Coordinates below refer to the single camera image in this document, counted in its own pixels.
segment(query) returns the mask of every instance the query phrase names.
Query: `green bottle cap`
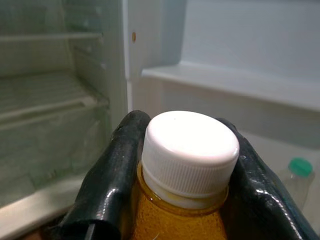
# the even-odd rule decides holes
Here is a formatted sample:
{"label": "green bottle cap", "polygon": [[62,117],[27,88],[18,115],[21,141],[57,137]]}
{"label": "green bottle cap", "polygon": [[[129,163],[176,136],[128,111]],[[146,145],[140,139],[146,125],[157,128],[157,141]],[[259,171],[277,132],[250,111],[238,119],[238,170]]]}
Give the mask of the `green bottle cap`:
{"label": "green bottle cap", "polygon": [[313,170],[312,164],[302,157],[294,157],[288,167],[295,175],[305,178],[308,177]]}

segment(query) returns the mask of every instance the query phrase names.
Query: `amber liquid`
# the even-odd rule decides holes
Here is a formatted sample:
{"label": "amber liquid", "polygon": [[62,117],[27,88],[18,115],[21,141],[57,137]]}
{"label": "amber liquid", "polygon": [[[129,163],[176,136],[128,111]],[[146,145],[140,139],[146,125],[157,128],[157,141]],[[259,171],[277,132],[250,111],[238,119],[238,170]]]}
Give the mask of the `amber liquid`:
{"label": "amber liquid", "polygon": [[217,206],[204,210],[175,207],[146,185],[138,167],[141,196],[131,240],[226,240]]}

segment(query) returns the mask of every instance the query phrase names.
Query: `white bottle cap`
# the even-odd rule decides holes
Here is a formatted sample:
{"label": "white bottle cap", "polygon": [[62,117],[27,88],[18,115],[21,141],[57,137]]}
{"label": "white bottle cap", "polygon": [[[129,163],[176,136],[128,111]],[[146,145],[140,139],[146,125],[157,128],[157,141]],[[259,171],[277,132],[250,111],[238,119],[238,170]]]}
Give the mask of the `white bottle cap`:
{"label": "white bottle cap", "polygon": [[239,156],[223,123],[190,111],[169,111],[149,123],[142,152],[145,183],[164,201],[187,209],[222,204]]}

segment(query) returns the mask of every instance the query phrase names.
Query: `open refrigerator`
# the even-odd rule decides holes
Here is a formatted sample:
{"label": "open refrigerator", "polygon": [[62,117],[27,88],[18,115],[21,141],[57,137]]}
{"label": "open refrigerator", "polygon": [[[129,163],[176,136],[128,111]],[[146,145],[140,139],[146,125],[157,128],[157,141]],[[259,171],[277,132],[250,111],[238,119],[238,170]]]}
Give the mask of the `open refrigerator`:
{"label": "open refrigerator", "polygon": [[305,157],[320,233],[320,3],[0,0],[0,239],[64,213],[135,109],[223,117],[276,173]]}

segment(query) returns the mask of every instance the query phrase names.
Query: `yellow bottle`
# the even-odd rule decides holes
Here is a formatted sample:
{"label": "yellow bottle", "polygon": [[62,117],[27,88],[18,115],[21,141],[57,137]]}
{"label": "yellow bottle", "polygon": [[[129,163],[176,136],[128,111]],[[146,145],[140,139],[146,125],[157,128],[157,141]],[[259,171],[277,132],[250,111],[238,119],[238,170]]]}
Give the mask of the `yellow bottle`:
{"label": "yellow bottle", "polygon": [[132,240],[226,240],[219,207],[239,156],[236,136],[195,112],[154,117],[137,177],[141,190]]}

